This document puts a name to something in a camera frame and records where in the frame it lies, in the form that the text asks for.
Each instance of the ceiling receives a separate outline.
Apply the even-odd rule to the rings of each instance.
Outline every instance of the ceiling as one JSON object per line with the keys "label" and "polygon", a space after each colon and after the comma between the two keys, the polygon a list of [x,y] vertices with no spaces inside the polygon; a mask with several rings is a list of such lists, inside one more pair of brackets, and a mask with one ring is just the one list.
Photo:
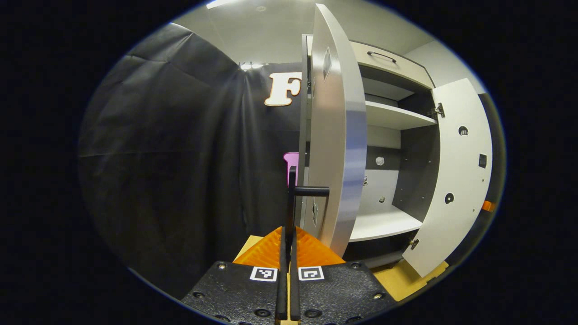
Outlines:
{"label": "ceiling", "polygon": [[205,5],[173,20],[235,62],[301,62],[301,34],[313,33],[315,3],[323,3],[351,40],[405,54],[434,40],[395,12],[363,0],[236,0]]}

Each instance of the door hinge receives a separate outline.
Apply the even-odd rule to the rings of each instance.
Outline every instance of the door hinge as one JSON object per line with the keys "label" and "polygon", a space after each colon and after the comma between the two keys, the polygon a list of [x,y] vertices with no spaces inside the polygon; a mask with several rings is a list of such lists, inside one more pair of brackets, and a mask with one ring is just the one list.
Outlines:
{"label": "door hinge", "polygon": [[446,114],[443,112],[443,105],[442,103],[438,103],[438,107],[435,108],[435,112],[440,114],[442,117],[446,117]]}
{"label": "door hinge", "polygon": [[409,244],[412,246],[412,249],[416,248],[417,244],[420,243],[419,239],[415,239],[413,241],[410,241]]}

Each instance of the pink object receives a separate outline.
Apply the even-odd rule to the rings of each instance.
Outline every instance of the pink object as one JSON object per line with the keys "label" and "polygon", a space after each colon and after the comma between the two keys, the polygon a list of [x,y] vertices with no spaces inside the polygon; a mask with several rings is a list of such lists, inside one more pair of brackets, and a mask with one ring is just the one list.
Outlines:
{"label": "pink object", "polygon": [[299,175],[299,153],[288,152],[283,155],[283,159],[287,162],[287,186],[289,186],[289,168],[295,166],[297,172],[295,173],[295,186],[297,186],[297,175]]}

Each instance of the ceiling light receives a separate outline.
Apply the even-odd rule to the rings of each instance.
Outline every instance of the ceiling light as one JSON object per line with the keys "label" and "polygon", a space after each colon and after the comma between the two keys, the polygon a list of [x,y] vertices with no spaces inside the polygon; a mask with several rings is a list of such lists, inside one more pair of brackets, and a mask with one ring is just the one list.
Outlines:
{"label": "ceiling light", "polygon": [[227,4],[229,2],[233,2],[233,1],[236,1],[236,0],[214,0],[214,1],[207,3],[207,9],[211,9],[211,8],[215,8],[215,7],[218,7],[221,5],[225,5],[225,4]]}

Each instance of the cabinet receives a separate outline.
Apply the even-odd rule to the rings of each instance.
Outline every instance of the cabinet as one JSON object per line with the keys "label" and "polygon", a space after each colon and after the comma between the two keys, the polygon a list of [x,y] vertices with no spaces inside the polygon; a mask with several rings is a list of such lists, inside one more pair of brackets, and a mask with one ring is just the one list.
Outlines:
{"label": "cabinet", "polygon": [[435,87],[418,63],[348,40],[323,5],[302,44],[311,92],[303,183],[331,194],[305,200],[300,226],[339,255],[349,243],[401,236],[376,254],[403,257],[425,276],[486,197],[492,147],[479,97],[467,79]]}

